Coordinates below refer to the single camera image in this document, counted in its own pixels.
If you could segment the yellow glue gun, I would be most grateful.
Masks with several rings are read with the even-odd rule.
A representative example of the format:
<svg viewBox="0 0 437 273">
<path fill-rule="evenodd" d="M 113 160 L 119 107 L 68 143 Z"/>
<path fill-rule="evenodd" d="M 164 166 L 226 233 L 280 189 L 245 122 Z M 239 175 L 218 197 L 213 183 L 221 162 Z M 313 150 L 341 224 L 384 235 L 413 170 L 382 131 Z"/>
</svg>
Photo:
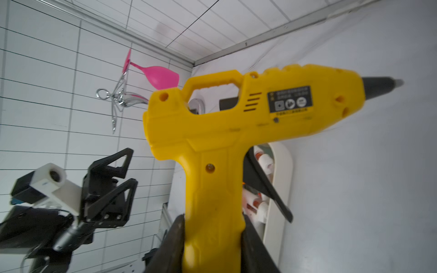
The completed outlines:
<svg viewBox="0 0 437 273">
<path fill-rule="evenodd" d="M 156 159 L 178 162 L 186 177 L 184 246 L 176 259 L 182 271 L 241 271 L 243 166 L 253 146 L 316 134 L 402 83 L 293 64 L 263 73 L 232 70 L 193 77 L 182 89 L 154 92 L 143 114 L 146 139 Z M 195 90 L 228 84 L 239 90 L 235 106 L 190 112 Z"/>
</svg>

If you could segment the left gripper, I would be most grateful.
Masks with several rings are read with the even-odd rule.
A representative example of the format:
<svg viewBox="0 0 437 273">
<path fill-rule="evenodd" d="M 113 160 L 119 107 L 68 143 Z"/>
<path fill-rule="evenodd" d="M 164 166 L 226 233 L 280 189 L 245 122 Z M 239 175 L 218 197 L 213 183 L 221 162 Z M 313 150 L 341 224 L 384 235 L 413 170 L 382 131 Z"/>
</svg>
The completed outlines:
<svg viewBox="0 0 437 273">
<path fill-rule="evenodd" d="M 98 174 L 111 179 L 92 182 L 91 186 L 97 187 L 95 189 L 83 189 L 82 220 L 73 220 L 70 226 L 57 233 L 52 244 L 54 251 L 71 253 L 81 245 L 91 243 L 96 228 L 118 228 L 127 224 L 138 182 L 128 179 L 120 184 L 113 177 L 126 177 L 133 154 L 133 149 L 125 148 L 89 166 L 88 175 Z M 111 166 L 122 158 L 125 159 L 121 167 Z"/>
</svg>

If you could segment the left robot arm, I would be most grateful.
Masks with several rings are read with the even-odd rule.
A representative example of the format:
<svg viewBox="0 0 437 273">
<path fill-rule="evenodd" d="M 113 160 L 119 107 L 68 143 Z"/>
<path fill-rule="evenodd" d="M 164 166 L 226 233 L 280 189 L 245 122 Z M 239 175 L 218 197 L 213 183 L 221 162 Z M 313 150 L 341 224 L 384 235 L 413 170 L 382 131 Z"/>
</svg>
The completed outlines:
<svg viewBox="0 0 437 273">
<path fill-rule="evenodd" d="M 1 252 L 31 259 L 32 273 L 65 273 L 72 255 L 97 229 L 124 226 L 138 185 L 126 174 L 134 151 L 94 161 L 77 185 L 48 163 L 16 180 L 1 223 Z"/>
</svg>

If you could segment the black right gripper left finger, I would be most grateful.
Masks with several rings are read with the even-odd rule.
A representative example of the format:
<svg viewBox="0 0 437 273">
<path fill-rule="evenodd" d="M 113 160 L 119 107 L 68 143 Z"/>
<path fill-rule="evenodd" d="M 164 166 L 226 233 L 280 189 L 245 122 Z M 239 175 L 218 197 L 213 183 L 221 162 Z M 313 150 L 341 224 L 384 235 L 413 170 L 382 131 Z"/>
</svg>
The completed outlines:
<svg viewBox="0 0 437 273">
<path fill-rule="evenodd" d="M 179 215 L 159 249 L 154 253 L 145 273 L 181 273 L 185 239 L 185 218 Z"/>
</svg>

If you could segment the white glue gun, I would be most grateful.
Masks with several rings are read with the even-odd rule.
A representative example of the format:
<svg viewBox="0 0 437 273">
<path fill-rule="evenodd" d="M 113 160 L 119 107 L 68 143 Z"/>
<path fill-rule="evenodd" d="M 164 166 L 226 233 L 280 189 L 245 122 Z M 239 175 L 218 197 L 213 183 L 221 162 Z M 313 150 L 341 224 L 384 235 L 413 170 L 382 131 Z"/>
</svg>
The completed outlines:
<svg viewBox="0 0 437 273">
<path fill-rule="evenodd" d="M 272 183 L 275 169 L 273 158 L 258 146 L 254 146 L 254 155 L 262 170 L 266 174 L 269 182 Z"/>
<path fill-rule="evenodd" d="M 260 222 L 266 224 L 269 202 L 262 198 L 263 195 L 253 193 L 245 188 L 242 190 L 242 209 L 249 216 L 252 222 Z"/>
</svg>

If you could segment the cream storage tray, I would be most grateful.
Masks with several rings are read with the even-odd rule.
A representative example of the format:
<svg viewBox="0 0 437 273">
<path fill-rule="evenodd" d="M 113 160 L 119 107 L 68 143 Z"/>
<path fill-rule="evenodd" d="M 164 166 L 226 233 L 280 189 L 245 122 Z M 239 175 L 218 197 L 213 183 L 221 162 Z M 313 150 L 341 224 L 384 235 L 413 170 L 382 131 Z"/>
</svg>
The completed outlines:
<svg viewBox="0 0 437 273">
<path fill-rule="evenodd" d="M 262 198 L 267 199 L 269 202 L 266 224 L 252 222 L 249 219 L 272 260 L 277 265 L 279 264 L 284 227 L 286 223 L 291 223 L 293 220 L 291 210 L 288 207 L 293 159 L 290 151 L 280 142 L 260 144 L 258 147 L 263 149 L 274 160 L 273 182 L 269 182 L 254 155 L 253 148 L 250 150 L 251 153 L 246 155 L 244 159 L 243 188 L 253 193 L 260 192 L 263 195 Z"/>
</svg>

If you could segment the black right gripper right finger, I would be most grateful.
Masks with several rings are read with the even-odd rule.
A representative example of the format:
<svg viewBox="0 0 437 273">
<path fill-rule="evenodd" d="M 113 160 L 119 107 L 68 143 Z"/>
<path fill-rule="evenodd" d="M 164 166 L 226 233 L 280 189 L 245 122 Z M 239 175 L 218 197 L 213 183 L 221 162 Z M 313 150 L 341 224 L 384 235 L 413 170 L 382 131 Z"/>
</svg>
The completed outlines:
<svg viewBox="0 0 437 273">
<path fill-rule="evenodd" d="M 280 273 L 251 223 L 246 223 L 241 238 L 242 273 Z"/>
</svg>

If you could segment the chrome cup rack stand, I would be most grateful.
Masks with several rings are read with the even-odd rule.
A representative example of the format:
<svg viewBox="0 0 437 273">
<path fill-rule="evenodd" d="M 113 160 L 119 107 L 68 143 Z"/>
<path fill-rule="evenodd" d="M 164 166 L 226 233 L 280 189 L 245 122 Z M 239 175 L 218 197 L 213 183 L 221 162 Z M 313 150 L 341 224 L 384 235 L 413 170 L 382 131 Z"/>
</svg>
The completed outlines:
<svg viewBox="0 0 437 273">
<path fill-rule="evenodd" d="M 114 134 L 117 128 L 118 114 L 122 113 L 125 108 L 132 107 L 137 104 L 148 105 L 149 100 L 140 94 L 127 91 L 128 71 L 123 72 L 114 90 L 109 92 L 107 89 L 100 88 L 96 91 L 96 97 L 100 100 L 109 100 L 112 104 L 111 121 L 112 133 Z"/>
</svg>

